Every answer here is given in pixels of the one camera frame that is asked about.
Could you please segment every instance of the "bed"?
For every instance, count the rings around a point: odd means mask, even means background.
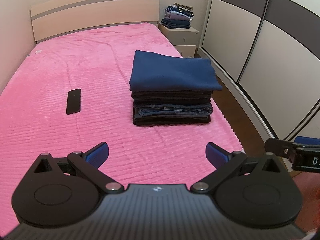
[[[141,14],[137,6],[152,11]],[[63,157],[105,141],[109,158],[100,170],[123,185],[189,187],[214,171],[208,142],[242,150],[213,101],[209,124],[132,124],[135,50],[181,57],[157,28],[158,12],[159,0],[52,0],[31,9],[38,44],[0,96],[0,235],[17,225],[11,195],[42,152]],[[68,91],[77,88],[81,112],[66,115]]]

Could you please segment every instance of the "pink bedspread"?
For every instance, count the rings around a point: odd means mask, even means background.
[[[135,50],[180,57],[152,24],[106,27],[38,44],[0,96],[0,234],[17,225],[11,195],[42,152],[54,157],[101,141],[100,170],[128,183],[186,183],[214,171],[205,146],[242,146],[214,102],[211,123],[136,127],[129,79]],[[67,93],[82,89],[81,112],[66,115]]]

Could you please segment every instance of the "headboard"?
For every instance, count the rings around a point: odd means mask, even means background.
[[[35,40],[79,30],[159,20],[159,0],[50,0],[31,8]]]

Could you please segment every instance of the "black smartphone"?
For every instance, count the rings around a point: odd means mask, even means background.
[[[68,92],[67,99],[67,114],[74,114],[80,112],[80,98],[81,98],[81,89],[74,89]]]

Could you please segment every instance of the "nightstand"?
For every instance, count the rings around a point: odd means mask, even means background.
[[[169,29],[159,23],[159,30],[183,57],[194,57],[199,32],[195,28]]]

